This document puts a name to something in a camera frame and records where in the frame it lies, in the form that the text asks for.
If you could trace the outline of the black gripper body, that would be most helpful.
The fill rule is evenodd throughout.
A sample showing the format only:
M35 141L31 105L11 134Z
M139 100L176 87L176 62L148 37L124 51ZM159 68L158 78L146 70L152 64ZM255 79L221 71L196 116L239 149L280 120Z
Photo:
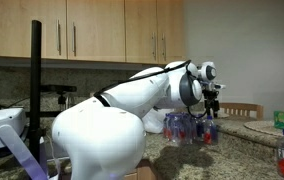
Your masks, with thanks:
M208 108L213 108L219 104L219 101L217 100L217 97L219 95L218 91L208 91L204 90L204 103L205 107Z

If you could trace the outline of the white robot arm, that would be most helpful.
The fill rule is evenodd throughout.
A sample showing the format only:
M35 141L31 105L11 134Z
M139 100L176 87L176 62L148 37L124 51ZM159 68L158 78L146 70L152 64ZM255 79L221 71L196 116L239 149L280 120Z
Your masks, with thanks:
M71 180L122 180L143 157L142 118L153 108L175 109L199 103L212 85L216 67L175 61L145 69L62 111L52 139L71 161Z

